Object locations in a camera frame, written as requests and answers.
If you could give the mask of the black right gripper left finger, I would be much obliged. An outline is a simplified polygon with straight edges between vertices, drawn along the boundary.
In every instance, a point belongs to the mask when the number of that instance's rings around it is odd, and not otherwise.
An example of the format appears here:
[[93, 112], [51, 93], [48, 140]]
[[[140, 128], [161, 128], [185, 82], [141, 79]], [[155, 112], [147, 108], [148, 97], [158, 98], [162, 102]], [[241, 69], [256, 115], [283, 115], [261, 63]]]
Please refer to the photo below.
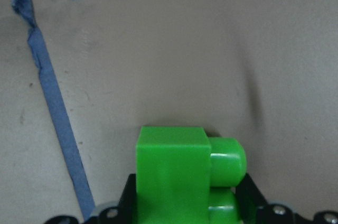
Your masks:
[[133, 223], [136, 210], [136, 174], [130, 174], [117, 203], [107, 205], [98, 215], [98, 223]]

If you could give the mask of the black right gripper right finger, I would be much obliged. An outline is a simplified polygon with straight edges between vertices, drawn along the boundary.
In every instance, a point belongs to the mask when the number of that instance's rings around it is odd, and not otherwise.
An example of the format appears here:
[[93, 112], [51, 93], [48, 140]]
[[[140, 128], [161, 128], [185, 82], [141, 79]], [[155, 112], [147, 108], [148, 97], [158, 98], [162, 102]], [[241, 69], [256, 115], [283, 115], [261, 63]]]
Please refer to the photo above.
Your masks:
[[249, 173], [246, 173], [239, 185], [236, 186], [236, 198], [243, 223], [264, 223], [264, 212], [268, 202]]

